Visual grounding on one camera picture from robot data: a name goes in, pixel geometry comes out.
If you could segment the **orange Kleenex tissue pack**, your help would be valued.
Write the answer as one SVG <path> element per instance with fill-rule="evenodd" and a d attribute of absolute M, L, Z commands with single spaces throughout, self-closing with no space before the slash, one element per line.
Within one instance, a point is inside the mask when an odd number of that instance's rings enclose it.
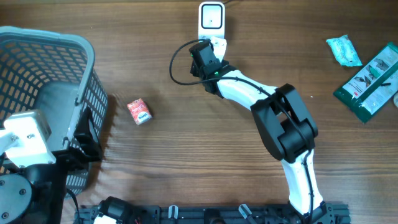
<path fill-rule="evenodd" d="M 141 125 L 146 121 L 152 119 L 152 115 L 146 103 L 141 98 L 139 98 L 138 100 L 134 100 L 131 103 L 128 103 L 127 108 L 137 125 Z"/>

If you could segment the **light green wipes pack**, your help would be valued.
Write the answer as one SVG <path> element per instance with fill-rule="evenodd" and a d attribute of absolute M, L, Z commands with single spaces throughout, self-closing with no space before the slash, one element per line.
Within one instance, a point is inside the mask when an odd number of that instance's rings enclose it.
<path fill-rule="evenodd" d="M 327 39 L 326 43 L 341 66 L 359 67 L 363 65 L 348 35 Z"/>

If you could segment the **green lidded jar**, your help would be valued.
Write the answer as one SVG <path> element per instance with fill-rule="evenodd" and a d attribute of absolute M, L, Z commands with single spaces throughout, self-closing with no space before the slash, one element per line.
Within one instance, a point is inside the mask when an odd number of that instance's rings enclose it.
<path fill-rule="evenodd" d="M 394 102 L 394 105 L 398 108 L 398 93 L 396 93 L 394 95 L 393 102 Z"/>

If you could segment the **grey plastic mesh basket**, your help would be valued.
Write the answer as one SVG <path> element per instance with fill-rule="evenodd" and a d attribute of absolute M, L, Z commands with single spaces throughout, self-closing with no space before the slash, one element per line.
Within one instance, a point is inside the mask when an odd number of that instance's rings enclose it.
<path fill-rule="evenodd" d="M 1 27 L 1 129 L 14 113 L 41 110 L 52 132 L 51 151 L 79 147 L 73 132 L 89 107 L 99 138 L 108 96 L 94 64 L 92 45 L 78 35 Z M 91 163 L 88 171 L 68 175 L 74 194 L 86 189 Z"/>

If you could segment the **green 3M gloves package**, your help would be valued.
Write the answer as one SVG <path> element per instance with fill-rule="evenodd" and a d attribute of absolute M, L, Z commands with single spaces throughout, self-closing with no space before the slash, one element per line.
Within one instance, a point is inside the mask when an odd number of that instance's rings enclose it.
<path fill-rule="evenodd" d="M 397 93 L 397 46 L 389 42 L 333 95 L 367 123 Z"/>

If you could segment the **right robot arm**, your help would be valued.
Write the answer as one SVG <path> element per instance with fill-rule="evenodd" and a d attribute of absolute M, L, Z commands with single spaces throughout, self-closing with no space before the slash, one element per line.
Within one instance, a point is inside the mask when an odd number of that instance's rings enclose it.
<path fill-rule="evenodd" d="M 282 163 L 290 205 L 305 223 L 317 221 L 324 203 L 313 167 L 318 128 L 297 90 L 290 84 L 274 87 L 248 78 L 216 56 L 220 42 L 198 39 L 194 43 L 189 50 L 192 75 L 208 93 L 251 112 L 265 148 Z"/>

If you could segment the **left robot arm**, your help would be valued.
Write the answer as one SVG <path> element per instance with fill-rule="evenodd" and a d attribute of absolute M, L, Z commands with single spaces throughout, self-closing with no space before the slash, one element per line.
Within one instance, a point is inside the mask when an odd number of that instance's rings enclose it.
<path fill-rule="evenodd" d="M 78 148 L 51 151 L 50 126 L 40 110 L 15 113 L 1 130 L 1 159 L 17 168 L 1 176 L 1 223 L 60 223 L 68 175 L 102 159 L 92 112 L 84 109 L 73 132 Z"/>

